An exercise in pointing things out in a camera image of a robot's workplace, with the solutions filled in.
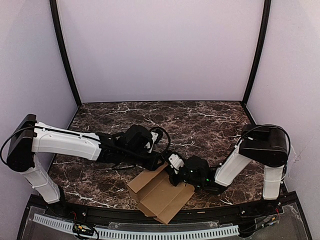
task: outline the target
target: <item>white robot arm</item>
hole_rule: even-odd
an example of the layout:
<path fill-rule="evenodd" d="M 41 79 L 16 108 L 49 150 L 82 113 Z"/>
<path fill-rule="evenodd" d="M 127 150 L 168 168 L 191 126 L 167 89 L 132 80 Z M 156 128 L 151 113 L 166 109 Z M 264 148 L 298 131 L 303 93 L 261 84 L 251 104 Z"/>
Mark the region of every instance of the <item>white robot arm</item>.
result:
<path fill-rule="evenodd" d="M 251 162 L 264 164 L 264 200 L 276 200 L 279 196 L 284 168 L 290 153 L 288 133 L 276 125 L 246 125 L 242 137 L 224 163 L 212 169 L 206 160 L 198 156 L 183 159 L 178 153 L 170 152 L 166 160 L 170 182 L 194 185 L 212 194 L 221 194 L 236 176 Z"/>
<path fill-rule="evenodd" d="M 169 140 L 167 150 L 170 138 L 161 127 L 147 130 L 143 126 L 133 125 L 126 132 L 113 135 L 82 133 L 46 125 L 36 121 L 35 115 L 29 114 L 5 142 L 11 140 L 7 161 L 2 159 L 2 155 L 1 160 L 13 171 L 23 175 L 48 204 L 64 204 L 62 188 L 49 177 L 36 153 L 64 154 L 90 161 L 114 163 L 115 166 L 126 162 L 152 171 L 164 163 L 162 153 L 153 151 L 163 133 Z"/>

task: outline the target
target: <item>dark marble surface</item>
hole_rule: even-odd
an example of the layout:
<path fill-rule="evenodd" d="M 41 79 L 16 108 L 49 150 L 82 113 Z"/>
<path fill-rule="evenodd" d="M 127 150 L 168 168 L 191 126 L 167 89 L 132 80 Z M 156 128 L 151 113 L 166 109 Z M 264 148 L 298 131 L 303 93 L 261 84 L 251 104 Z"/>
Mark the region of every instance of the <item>dark marble surface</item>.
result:
<path fill-rule="evenodd" d="M 242 107 L 235 101 L 86 103 L 78 111 L 70 130 L 114 134 L 126 131 L 132 124 L 148 129 L 161 126 L 171 136 L 173 151 L 184 157 L 197 155 L 208 160 L 210 166 L 216 166 L 233 149 L 243 125 L 249 123 Z M 164 144 L 159 144 L 159 151 Z M 110 169 L 111 165 L 57 155 L 49 175 L 63 187 L 66 199 L 71 203 L 136 209 L 126 183 L 143 169 L 135 167 L 116 171 Z M 259 200 L 262 189 L 263 166 L 251 162 L 227 191 L 218 196 L 198 191 L 184 209 Z"/>

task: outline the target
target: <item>white cable tray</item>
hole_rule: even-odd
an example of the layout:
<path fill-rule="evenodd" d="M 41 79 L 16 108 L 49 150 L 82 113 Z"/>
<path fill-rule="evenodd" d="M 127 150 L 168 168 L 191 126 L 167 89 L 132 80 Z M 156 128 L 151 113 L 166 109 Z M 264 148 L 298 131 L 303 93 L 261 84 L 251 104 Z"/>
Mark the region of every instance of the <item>white cable tray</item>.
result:
<path fill-rule="evenodd" d="M 35 213 L 35 223 L 47 226 L 58 231 L 74 234 L 72 232 L 73 222 L 54 219 Z M 95 227 L 99 233 L 99 239 L 103 240 L 211 240 L 239 235 L 239 227 L 228 226 L 207 230 L 179 231 L 179 232 L 136 232 L 122 231 Z"/>

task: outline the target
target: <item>flattened cardboard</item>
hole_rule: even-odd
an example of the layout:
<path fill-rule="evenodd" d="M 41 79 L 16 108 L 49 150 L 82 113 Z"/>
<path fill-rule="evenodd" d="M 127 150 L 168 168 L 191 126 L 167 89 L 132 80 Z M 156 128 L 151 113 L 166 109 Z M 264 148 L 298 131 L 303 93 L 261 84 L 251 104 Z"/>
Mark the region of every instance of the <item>flattened cardboard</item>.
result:
<path fill-rule="evenodd" d="M 165 162 L 155 171 L 144 170 L 129 182 L 126 187 L 129 190 L 131 197 L 139 202 L 148 195 L 163 179 L 163 174 L 166 174 L 163 170 L 166 166 L 168 166 L 168 164 Z"/>
<path fill-rule="evenodd" d="M 163 224 L 170 222 L 195 190 L 192 185 L 184 182 L 172 186 L 164 171 L 167 165 L 165 163 L 156 171 L 145 170 L 127 185 L 132 198 L 139 202 L 137 208 L 145 216 L 153 217 Z"/>

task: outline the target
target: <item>lavender wall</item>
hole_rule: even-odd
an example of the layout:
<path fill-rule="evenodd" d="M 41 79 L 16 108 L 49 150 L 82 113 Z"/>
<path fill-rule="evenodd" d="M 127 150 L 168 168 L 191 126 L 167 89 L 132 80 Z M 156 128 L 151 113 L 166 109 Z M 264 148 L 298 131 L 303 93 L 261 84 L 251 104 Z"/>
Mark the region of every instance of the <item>lavender wall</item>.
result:
<path fill-rule="evenodd" d="M 241 100 L 263 0 L 59 0 L 83 102 Z"/>
<path fill-rule="evenodd" d="M 272 1 L 248 108 L 259 124 L 284 127 L 296 154 L 285 183 L 296 190 L 313 239 L 320 239 L 320 2 Z"/>
<path fill-rule="evenodd" d="M 28 113 L 65 128 L 76 111 L 48 0 L 0 1 L 0 144 Z M 44 155 L 48 169 L 52 155 Z M 0 163 L 0 239 L 17 238 L 31 187 Z"/>

